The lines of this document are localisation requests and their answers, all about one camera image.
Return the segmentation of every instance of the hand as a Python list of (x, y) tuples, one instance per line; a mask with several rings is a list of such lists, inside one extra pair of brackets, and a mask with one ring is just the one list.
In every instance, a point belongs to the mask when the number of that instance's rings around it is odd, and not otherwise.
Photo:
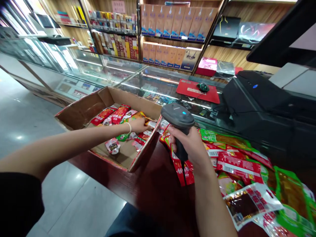
[(210, 169), (211, 165), (209, 156), (201, 140), (197, 129), (191, 127), (189, 134), (185, 135), (179, 129), (169, 126), (170, 131), (170, 142), (172, 143), (172, 148), (176, 151), (175, 138), (176, 137), (182, 144), (186, 152), (188, 153), (188, 158), (192, 162), (194, 169)]
[(129, 124), (132, 126), (132, 132), (135, 132), (135, 133), (141, 133), (146, 130), (152, 129), (152, 127), (150, 126), (145, 126), (144, 118), (138, 118), (138, 119), (132, 120), (129, 122)]

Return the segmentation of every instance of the red mouse pad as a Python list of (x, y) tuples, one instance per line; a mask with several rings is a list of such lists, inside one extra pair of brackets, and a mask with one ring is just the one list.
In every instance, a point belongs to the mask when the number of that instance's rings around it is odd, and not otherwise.
[(217, 93), (215, 86), (208, 85), (210, 90), (208, 92), (206, 92), (206, 94), (203, 94), (203, 92), (201, 92), (198, 89), (198, 87), (197, 87), (198, 84), (199, 84), (198, 82), (180, 79), (180, 82), (179, 82), (179, 85), (177, 87), (176, 92), (179, 94), (187, 95), (187, 96), (194, 97), (194, 98), (197, 98), (199, 96), (199, 99), (213, 102), (216, 104), (220, 103), (220, 98), (218, 96), (218, 93)]

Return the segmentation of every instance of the computer mouse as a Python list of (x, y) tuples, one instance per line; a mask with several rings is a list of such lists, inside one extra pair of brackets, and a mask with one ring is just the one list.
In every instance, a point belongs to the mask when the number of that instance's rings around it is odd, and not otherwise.
[(206, 85), (205, 83), (199, 83), (199, 84), (197, 84), (197, 87), (203, 93), (206, 93), (206, 92), (208, 92), (210, 90), (208, 85)]

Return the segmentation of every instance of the bracelet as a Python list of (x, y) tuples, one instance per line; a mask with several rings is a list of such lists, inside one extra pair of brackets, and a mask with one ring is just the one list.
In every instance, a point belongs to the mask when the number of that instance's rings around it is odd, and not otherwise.
[(132, 132), (132, 126), (129, 124), (129, 122), (126, 122), (129, 125), (129, 134)]

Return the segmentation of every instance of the green snack package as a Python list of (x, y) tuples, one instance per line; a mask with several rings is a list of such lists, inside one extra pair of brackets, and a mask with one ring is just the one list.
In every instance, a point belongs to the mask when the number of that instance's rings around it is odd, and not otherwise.
[(241, 148), (244, 150), (249, 150), (249, 151), (254, 151), (254, 152), (257, 151), (251, 146), (250, 142), (240, 137), (224, 135), (224, 134), (216, 133), (213, 131), (205, 130), (203, 128), (201, 128), (199, 132), (201, 134), (203, 141), (212, 142), (215, 145), (220, 145), (221, 143), (223, 143), (223, 144), (228, 144), (228, 145)]
[(274, 166), (276, 171), (276, 197), (284, 209), (277, 214), (278, 223), (298, 237), (316, 234), (312, 212), (303, 185), (291, 171)]

